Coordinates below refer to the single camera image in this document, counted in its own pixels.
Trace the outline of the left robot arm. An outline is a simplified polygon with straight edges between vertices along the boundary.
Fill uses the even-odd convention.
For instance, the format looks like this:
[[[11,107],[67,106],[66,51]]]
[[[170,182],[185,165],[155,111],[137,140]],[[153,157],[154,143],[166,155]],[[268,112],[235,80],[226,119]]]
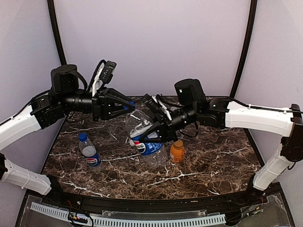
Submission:
[[[94,121],[108,121],[135,110],[134,102],[113,88],[107,88],[116,68],[102,61],[90,83],[67,64],[51,71],[52,86],[33,97],[18,113],[1,122],[0,148],[4,149],[33,132],[45,129],[71,112],[89,114]]]

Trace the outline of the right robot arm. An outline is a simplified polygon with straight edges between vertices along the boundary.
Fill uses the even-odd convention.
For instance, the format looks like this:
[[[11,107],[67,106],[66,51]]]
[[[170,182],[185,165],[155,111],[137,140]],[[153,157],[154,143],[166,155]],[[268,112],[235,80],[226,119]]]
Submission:
[[[198,79],[184,79],[174,87],[182,107],[172,113],[164,113],[160,104],[145,95],[145,105],[157,120],[139,138],[141,143],[176,141],[177,131],[197,122],[218,129],[267,131],[282,137],[278,150],[254,175],[252,187],[242,194],[244,204],[252,205],[259,199],[260,191],[267,189],[290,165],[303,159],[303,119],[298,105],[270,108],[244,104],[231,97],[207,100]]]

